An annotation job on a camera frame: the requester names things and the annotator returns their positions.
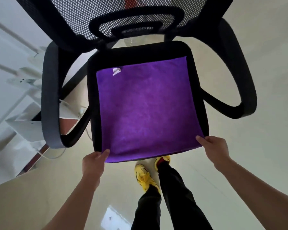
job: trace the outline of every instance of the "yellow sneaker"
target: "yellow sneaker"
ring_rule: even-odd
[[[153,180],[153,178],[150,176],[149,172],[143,165],[141,164],[137,165],[134,168],[134,174],[135,174],[135,177],[137,178],[138,183],[142,186],[145,192],[148,190],[149,185],[153,185],[157,187],[158,192],[160,193],[159,186]]]
[[[157,157],[157,159],[155,160],[155,169],[157,170],[158,172],[158,167],[157,167],[157,164],[158,162],[161,160],[161,158],[165,161],[167,161],[168,163],[171,161],[171,158],[169,156],[162,156],[162,157]]]

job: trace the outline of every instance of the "floor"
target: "floor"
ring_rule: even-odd
[[[225,138],[234,160],[288,194],[288,0],[234,0],[224,18],[245,54],[258,108],[252,116],[232,120],[205,104],[210,134]],[[152,35],[145,42],[161,40]],[[227,104],[240,103],[233,78],[211,49],[193,38],[175,40],[192,49],[202,88]],[[83,80],[68,100],[87,105],[86,90]],[[0,229],[42,228],[79,182],[81,160],[92,151],[92,142],[84,134],[61,158],[41,160],[37,169],[0,185]],[[263,229],[202,148],[173,155],[171,160],[214,229]],[[106,230],[127,229],[132,223],[143,194],[134,178],[134,166],[135,162],[106,164],[85,229],[104,229],[101,223],[106,212],[117,220]],[[160,221],[161,229],[173,229],[164,201]]]

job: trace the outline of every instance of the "microfiber cloth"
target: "microfiber cloth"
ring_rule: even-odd
[[[106,162],[140,160],[200,147],[186,57],[97,72]]]

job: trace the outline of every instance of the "person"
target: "person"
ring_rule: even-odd
[[[267,230],[288,229],[288,196],[263,182],[233,161],[226,141],[215,136],[196,137],[241,199]],[[100,183],[104,163],[110,150],[93,152],[83,159],[83,176],[70,197],[43,228],[44,230],[82,230],[88,217],[93,195]],[[192,193],[186,188],[179,173],[170,165],[170,157],[159,157],[155,169],[169,210],[173,227],[178,229],[212,229]],[[160,189],[143,165],[135,167],[135,175],[145,194],[138,201],[131,229],[160,229]]]

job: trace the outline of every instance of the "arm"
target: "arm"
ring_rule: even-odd
[[[205,139],[197,136],[196,139],[205,148],[215,168],[226,177],[265,229],[288,229],[288,195],[274,189],[233,161],[224,139],[215,136],[207,136]]]
[[[43,230],[83,230],[92,199],[104,172],[104,163],[110,150],[103,154],[93,152],[83,158],[83,176],[72,194]]]

